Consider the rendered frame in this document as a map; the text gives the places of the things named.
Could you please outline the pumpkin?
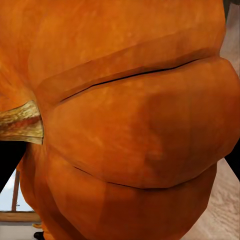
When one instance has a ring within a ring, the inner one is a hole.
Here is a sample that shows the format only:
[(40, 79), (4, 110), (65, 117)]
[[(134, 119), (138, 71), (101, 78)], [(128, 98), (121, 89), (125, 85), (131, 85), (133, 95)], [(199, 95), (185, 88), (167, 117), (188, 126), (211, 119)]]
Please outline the pumpkin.
[(34, 222), (32, 226), (37, 229), (43, 229), (43, 237), (45, 238), (45, 240), (55, 240), (55, 238), (50, 233), (50, 231), (48, 230), (48, 228), (46, 227), (43, 221)]
[(55, 240), (180, 240), (240, 139), (223, 0), (0, 0), (0, 141)]

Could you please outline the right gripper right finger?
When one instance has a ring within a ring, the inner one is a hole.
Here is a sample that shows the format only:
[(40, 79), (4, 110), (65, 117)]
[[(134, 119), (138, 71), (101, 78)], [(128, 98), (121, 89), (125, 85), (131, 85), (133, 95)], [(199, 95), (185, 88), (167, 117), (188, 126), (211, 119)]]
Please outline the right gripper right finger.
[(240, 138), (232, 152), (224, 157), (240, 181)]

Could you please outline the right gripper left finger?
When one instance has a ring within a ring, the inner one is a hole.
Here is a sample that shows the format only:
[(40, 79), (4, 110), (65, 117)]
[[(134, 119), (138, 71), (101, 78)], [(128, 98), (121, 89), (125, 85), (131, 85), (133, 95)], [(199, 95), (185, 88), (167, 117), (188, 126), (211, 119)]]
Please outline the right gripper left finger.
[(0, 140), (0, 194), (25, 152), (25, 141)]

